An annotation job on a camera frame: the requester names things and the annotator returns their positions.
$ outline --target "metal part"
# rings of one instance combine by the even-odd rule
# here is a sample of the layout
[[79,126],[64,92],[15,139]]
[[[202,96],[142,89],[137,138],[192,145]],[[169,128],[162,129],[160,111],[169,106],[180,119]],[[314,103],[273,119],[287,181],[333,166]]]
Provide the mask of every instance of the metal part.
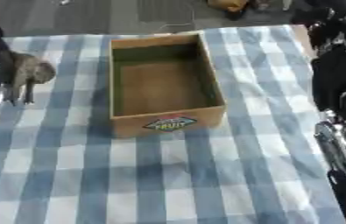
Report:
[[331,117],[317,123],[314,137],[329,167],[346,174],[346,122],[335,122],[337,120]]

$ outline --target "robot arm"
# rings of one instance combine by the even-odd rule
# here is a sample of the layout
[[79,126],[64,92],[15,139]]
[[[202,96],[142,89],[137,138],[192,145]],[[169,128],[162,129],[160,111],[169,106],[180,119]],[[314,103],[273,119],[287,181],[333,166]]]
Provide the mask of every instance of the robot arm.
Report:
[[304,24],[317,58],[313,97],[323,121],[315,138],[329,165],[328,179],[346,218],[346,2],[323,1],[312,11],[300,11],[293,23]]

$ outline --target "blue and white tablecloth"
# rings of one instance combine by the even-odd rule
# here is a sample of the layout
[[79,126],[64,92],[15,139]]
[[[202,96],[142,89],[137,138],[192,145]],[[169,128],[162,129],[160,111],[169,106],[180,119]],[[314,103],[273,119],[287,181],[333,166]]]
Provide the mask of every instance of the blue and white tablecloth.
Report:
[[216,129],[114,139],[111,39],[8,39],[50,60],[35,105],[0,105],[0,224],[345,223],[313,138],[311,69],[287,25],[201,31],[228,113]]

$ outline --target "open box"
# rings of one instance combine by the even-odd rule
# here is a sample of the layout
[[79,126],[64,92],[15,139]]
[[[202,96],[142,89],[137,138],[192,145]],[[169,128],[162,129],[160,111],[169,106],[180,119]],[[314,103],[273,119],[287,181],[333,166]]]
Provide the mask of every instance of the open box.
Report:
[[110,119],[116,137],[214,127],[225,102],[200,35],[110,43]]

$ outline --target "table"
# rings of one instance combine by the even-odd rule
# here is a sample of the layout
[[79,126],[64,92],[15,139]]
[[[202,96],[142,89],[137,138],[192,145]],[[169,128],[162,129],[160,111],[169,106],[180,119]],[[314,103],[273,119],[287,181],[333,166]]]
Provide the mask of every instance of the table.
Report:
[[1,223],[345,223],[313,138],[308,57],[288,25],[200,31],[227,115],[215,129],[111,137],[111,39],[11,38],[57,77],[0,105]]

